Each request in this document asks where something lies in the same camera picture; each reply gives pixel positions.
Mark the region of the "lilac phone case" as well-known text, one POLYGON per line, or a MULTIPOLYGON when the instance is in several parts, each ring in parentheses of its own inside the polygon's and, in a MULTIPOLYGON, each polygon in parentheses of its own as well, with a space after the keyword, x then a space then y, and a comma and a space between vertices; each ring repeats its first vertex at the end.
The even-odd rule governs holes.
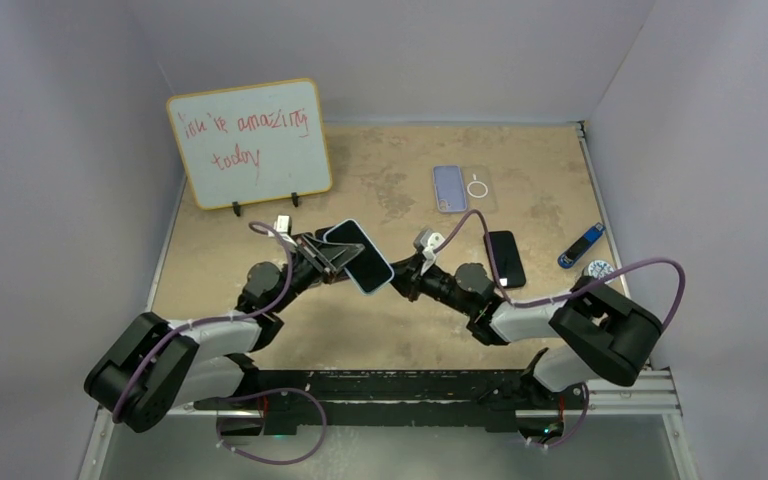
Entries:
POLYGON ((457 165, 432 168, 436 206, 441 213, 461 213, 468 208, 463 176, 457 165))

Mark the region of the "clear magsafe phone case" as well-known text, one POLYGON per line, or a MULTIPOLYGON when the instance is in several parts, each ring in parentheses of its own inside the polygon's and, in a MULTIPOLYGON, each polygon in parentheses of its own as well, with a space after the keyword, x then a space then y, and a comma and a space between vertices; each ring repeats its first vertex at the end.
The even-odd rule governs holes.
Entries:
POLYGON ((462 167, 462 174, 469 207, 484 215, 497 212, 499 204, 490 170, 483 165, 468 165, 462 167))

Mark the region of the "black smartphone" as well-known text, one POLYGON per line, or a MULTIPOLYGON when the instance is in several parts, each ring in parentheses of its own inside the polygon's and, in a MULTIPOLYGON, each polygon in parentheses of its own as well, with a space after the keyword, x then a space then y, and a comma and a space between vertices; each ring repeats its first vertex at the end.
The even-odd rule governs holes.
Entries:
POLYGON ((314 232, 314 236, 316 239, 320 241, 325 241, 326 236, 331 229, 332 229, 332 226, 319 228, 314 232))

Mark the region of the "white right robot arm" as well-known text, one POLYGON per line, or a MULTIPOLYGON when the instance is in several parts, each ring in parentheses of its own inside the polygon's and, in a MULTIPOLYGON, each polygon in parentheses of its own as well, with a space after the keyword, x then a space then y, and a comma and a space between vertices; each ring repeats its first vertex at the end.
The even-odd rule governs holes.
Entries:
POLYGON ((453 274, 422 264, 419 256, 395 263, 392 286, 410 301, 426 295, 467 316, 467 329, 481 344, 562 340, 536 355, 521 381, 524 399, 536 407, 591 379, 633 385, 664 332, 658 317, 593 277, 579 278, 567 299, 516 307, 497 293, 479 263, 463 264, 453 274))

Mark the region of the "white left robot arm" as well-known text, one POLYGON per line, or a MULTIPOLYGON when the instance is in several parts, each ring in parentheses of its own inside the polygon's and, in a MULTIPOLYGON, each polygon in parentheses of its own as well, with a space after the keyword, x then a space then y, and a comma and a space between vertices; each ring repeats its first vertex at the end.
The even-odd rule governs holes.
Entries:
POLYGON ((252 405, 258 382, 241 361, 274 340, 283 308, 308 289, 333 282, 370 250, 358 240, 333 243, 310 234, 283 236, 279 244, 285 264, 252 266, 229 313, 186 321, 152 311, 138 315, 92 367, 84 392, 135 433, 186 403, 222 398, 235 409, 252 405))

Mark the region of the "black phone in black case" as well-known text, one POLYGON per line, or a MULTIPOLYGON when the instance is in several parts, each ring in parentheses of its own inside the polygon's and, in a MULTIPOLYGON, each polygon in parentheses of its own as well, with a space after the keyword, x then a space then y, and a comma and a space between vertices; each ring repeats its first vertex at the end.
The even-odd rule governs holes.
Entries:
POLYGON ((504 289, 524 287, 527 278, 514 234, 509 230, 490 231, 484 243, 490 270, 498 276, 496 285, 504 289))

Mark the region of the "yellow framed whiteboard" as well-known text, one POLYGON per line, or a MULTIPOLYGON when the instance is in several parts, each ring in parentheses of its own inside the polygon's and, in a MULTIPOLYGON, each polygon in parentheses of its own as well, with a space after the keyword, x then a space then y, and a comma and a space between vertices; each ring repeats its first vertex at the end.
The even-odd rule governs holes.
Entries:
POLYGON ((176 95, 166 111, 202 210, 332 188, 319 92, 309 78, 176 95))

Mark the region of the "blue stapler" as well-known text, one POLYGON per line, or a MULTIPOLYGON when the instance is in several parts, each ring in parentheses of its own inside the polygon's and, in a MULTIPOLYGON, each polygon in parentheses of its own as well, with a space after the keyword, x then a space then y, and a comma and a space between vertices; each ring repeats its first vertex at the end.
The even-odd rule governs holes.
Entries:
POLYGON ((595 223, 559 255, 558 265, 563 269, 572 268, 604 233, 605 226, 601 222, 595 223))

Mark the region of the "small white blue jar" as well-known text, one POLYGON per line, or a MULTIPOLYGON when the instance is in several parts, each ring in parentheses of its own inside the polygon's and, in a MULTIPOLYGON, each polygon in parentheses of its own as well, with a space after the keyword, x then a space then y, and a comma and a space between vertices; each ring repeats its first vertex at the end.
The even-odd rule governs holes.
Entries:
POLYGON ((590 277, 595 280, 603 279, 614 272, 614 266, 605 260, 592 260, 581 271, 584 277, 590 277))

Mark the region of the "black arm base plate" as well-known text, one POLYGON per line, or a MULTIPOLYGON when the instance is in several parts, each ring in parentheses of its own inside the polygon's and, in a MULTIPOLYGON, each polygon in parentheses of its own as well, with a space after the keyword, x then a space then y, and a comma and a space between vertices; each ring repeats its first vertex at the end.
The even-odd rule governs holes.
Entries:
POLYGON ((294 435, 301 427, 474 427, 549 440, 585 404, 581 386, 544 389, 526 371, 255 370, 230 400, 197 401, 222 432, 294 435))

